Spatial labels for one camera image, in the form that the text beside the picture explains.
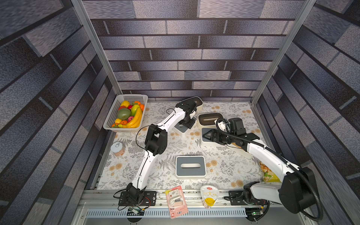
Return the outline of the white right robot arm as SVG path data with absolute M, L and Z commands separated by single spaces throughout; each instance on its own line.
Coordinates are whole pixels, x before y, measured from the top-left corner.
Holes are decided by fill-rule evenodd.
M 285 159 L 254 133 L 247 133 L 242 119 L 219 118 L 215 120 L 215 128 L 206 131 L 202 137 L 220 145 L 234 143 L 237 148 L 260 160 L 279 178 L 278 184 L 254 181 L 245 185 L 242 193 L 245 202 L 265 200 L 279 203 L 293 214 L 300 212 L 316 222 L 323 219 L 314 172 Z

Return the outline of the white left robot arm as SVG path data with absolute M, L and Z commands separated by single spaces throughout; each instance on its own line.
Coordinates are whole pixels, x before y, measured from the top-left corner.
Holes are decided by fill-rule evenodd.
M 145 153 L 140 168 L 125 190 L 127 202 L 141 203 L 147 186 L 150 171 L 156 159 L 167 148 L 168 133 L 178 124 L 188 126 L 197 108 L 202 104 L 198 97 L 191 97 L 176 104 L 173 111 L 159 124 L 151 124 L 145 139 Z

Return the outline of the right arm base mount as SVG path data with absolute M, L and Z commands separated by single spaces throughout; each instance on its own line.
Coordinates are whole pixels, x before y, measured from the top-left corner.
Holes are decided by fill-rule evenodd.
M 245 201 L 245 197 L 242 194 L 242 190 L 230 190 L 229 201 L 232 206 L 245 206 L 245 205 L 254 205 L 254 206 L 265 206 L 268 204 L 266 200 L 250 200 L 249 202 Z

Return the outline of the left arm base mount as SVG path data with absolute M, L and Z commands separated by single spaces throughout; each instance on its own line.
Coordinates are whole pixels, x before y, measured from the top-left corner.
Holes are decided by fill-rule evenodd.
M 157 191 L 144 191 L 140 195 L 131 196 L 129 192 L 122 191 L 119 197 L 119 206 L 155 206 Z

